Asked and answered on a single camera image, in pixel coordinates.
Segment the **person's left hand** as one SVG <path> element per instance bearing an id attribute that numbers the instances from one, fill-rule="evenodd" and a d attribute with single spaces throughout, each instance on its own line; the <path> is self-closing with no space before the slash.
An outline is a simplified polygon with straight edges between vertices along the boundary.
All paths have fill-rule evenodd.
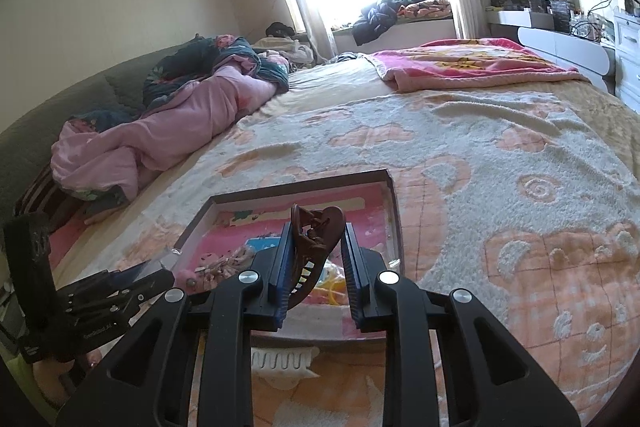
<path id="1" fill-rule="evenodd" d="M 91 371 L 101 360 L 102 355 L 99 350 L 81 355 L 78 362 L 59 362 L 55 358 L 45 359 L 32 366 L 32 376 L 43 399 L 58 409 L 76 391 L 77 386 L 70 378 L 70 372 L 75 364 L 83 364 Z"/>

